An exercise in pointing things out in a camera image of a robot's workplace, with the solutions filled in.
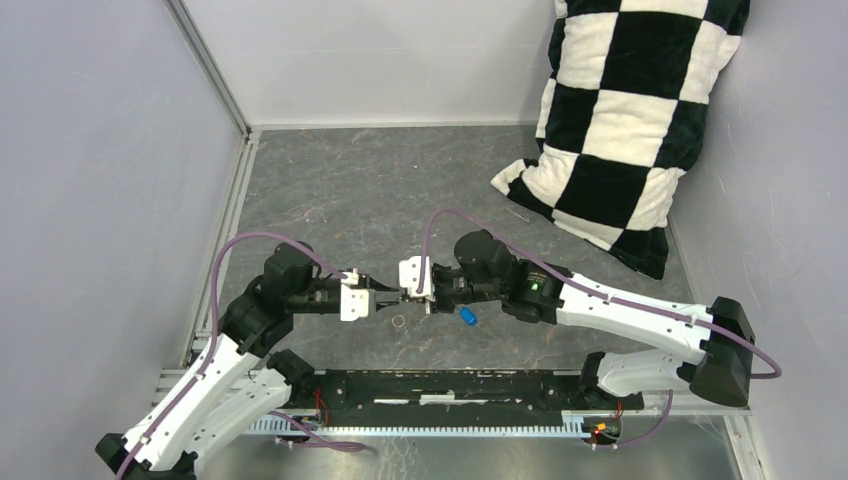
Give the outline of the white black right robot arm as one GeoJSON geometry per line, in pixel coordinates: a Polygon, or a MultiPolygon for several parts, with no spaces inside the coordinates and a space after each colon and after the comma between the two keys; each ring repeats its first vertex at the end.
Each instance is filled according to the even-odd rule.
{"type": "Polygon", "coordinates": [[[454,256],[456,268],[420,256],[400,262],[407,298],[448,313],[497,301],[523,322],[588,328],[646,345],[636,353],[588,355],[577,382],[585,405],[682,389],[726,407],[748,405],[755,334],[738,301],[687,304],[612,288],[565,267],[520,259],[485,230],[461,237],[454,256]]]}

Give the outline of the blue plastic key tag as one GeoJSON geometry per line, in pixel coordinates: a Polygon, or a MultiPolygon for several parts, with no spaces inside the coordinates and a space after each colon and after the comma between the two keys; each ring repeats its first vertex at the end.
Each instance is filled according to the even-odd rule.
{"type": "Polygon", "coordinates": [[[478,324],[478,318],[468,307],[461,307],[458,311],[460,318],[469,326],[478,324]]]}

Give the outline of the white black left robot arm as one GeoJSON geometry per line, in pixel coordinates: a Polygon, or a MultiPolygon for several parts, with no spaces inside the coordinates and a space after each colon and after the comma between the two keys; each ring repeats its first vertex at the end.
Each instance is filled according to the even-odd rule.
{"type": "Polygon", "coordinates": [[[118,479],[194,479],[249,426],[279,407],[302,407],[314,394],[311,367],[274,347],[297,314],[364,319],[405,294],[355,269],[340,270],[312,248],[284,235],[263,272],[219,310],[210,292],[211,334],[206,346],[166,396],[124,434],[97,444],[98,456],[118,479]]]}

